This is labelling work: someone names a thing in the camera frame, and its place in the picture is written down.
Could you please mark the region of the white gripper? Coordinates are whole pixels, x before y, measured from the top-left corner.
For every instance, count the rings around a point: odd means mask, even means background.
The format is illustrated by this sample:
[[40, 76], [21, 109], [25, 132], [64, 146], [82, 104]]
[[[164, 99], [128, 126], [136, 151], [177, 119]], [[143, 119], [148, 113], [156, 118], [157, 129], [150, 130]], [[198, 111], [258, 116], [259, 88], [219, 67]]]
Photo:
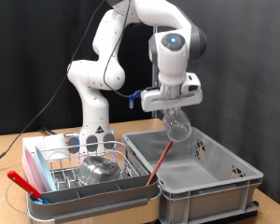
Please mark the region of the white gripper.
[[145, 112], [170, 109], [173, 107], [181, 107], [199, 104], [203, 100], [203, 92], [201, 90], [191, 91], [186, 94], [169, 99], [161, 94], [160, 91], [143, 91], [141, 93], [141, 105]]

